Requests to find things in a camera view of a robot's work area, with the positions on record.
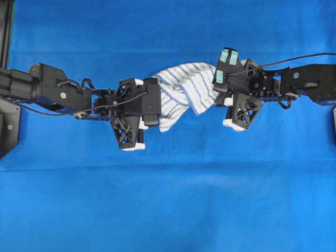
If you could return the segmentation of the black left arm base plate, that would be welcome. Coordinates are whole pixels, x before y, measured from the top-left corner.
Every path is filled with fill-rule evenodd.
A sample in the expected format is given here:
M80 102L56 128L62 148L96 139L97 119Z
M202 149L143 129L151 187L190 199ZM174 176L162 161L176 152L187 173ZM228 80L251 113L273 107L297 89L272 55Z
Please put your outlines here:
M1 159L18 144L20 114L19 106L1 100Z

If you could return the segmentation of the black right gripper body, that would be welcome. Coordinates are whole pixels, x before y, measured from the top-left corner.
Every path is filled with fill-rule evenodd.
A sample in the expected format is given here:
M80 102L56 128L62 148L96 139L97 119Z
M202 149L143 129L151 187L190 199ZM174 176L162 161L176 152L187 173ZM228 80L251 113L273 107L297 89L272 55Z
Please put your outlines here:
M275 79L274 71L265 71L251 59L241 61L244 69L229 76L234 77L234 89L226 93L218 92L216 105L223 105L224 99L236 92L250 95L260 100L274 101L279 96L280 82Z

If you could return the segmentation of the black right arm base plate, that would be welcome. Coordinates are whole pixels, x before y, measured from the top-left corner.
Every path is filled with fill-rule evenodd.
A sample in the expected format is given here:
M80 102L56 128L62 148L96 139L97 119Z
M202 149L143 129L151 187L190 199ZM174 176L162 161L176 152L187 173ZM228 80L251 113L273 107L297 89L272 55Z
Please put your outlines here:
M332 110L332 118L333 118L333 132L334 132L334 142L336 142L336 107Z

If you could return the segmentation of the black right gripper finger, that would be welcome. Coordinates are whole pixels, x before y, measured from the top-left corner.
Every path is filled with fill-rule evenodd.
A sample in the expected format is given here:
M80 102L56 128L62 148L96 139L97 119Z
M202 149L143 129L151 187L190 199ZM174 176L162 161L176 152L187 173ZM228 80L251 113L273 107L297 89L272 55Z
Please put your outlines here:
M228 110L223 125L235 131L244 131L249 128L263 104L252 96L234 93L224 99L224 106L228 107Z

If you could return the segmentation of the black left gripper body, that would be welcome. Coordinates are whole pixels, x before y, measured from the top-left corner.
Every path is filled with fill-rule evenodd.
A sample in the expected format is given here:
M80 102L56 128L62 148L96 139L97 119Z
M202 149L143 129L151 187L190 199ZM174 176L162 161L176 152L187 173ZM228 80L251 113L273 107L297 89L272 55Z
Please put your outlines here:
M146 79L130 78L120 81L117 90L91 88L98 98L93 102L90 118L110 121L123 116L141 116L146 121L142 105L143 96L147 94L146 84Z

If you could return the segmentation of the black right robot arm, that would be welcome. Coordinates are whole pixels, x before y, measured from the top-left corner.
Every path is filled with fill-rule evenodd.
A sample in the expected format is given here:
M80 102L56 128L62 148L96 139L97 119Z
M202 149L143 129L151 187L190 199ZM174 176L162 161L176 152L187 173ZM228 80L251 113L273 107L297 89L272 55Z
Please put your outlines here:
M321 106L334 105L335 65L264 70L251 59L235 65L219 61L213 89L218 92L216 106L228 108L223 124L244 131L265 102L277 102L283 109L289 109L293 101L307 96Z

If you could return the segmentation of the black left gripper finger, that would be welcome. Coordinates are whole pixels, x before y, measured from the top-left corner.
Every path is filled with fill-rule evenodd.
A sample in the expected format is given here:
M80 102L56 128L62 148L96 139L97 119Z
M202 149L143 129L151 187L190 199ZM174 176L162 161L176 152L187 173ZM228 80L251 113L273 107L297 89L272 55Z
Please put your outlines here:
M110 122L120 150L144 150L146 126L141 116L114 118Z

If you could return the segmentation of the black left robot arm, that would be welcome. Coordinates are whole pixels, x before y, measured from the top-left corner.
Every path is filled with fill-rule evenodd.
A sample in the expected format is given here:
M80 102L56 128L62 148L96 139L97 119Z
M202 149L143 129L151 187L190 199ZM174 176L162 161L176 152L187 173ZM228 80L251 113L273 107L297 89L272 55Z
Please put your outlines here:
M1 68L1 156L18 144L21 109L29 104L47 109L49 117L107 121L119 149L144 150L150 127L152 97L160 92L155 79L122 80L117 90L97 89L89 78L81 83L61 69L35 64L29 72Z

